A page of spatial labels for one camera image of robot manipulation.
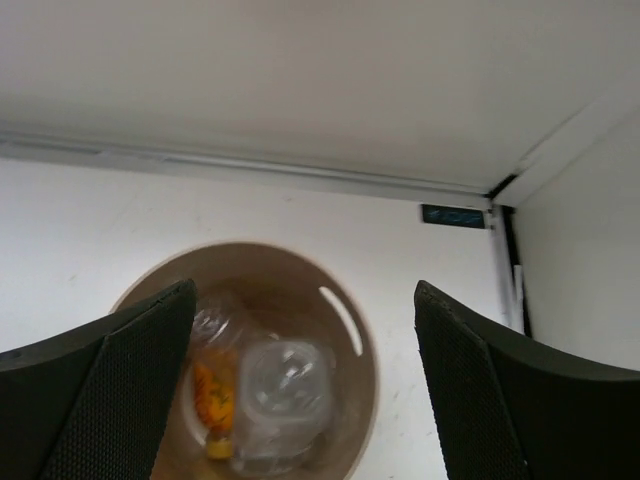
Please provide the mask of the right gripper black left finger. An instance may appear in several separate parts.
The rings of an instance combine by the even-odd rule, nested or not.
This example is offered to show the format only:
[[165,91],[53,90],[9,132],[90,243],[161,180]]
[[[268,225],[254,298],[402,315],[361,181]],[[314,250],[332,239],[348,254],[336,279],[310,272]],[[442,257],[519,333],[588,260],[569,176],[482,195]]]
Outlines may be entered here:
[[4,479],[148,479],[188,350],[197,290],[179,281],[1,355]]

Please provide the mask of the orange plastic bottle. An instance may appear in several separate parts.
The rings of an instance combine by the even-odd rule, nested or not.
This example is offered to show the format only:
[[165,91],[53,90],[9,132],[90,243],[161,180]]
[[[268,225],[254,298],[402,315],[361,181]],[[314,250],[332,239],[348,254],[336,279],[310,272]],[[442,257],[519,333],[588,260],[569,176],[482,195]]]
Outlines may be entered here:
[[222,461],[233,453],[237,354],[229,350],[205,350],[193,362],[194,407],[207,430],[205,452]]

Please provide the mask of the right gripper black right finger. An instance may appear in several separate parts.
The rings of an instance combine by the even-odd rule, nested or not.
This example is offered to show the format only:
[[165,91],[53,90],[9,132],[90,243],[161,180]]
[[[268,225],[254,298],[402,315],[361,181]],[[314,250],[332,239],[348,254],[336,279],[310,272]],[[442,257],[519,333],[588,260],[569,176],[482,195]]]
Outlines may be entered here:
[[426,281],[414,305],[448,478],[638,478],[638,371],[546,346]]

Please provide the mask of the small clear labelled bottle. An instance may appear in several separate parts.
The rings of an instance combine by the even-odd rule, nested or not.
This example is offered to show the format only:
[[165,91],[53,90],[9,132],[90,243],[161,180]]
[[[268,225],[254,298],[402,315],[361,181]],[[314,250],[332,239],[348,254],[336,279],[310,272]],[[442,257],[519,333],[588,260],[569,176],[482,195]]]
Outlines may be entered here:
[[302,465],[334,406],[332,358],[324,346],[302,339],[249,345],[238,363],[232,470],[258,478]]

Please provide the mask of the clear plastic bottle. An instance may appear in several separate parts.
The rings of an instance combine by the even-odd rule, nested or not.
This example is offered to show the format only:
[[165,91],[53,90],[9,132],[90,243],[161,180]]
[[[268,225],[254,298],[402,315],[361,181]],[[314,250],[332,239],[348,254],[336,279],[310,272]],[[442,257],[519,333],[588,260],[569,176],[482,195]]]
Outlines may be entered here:
[[218,292],[196,304],[190,350],[197,356],[208,349],[227,351],[235,347],[244,330],[245,309],[230,292]]

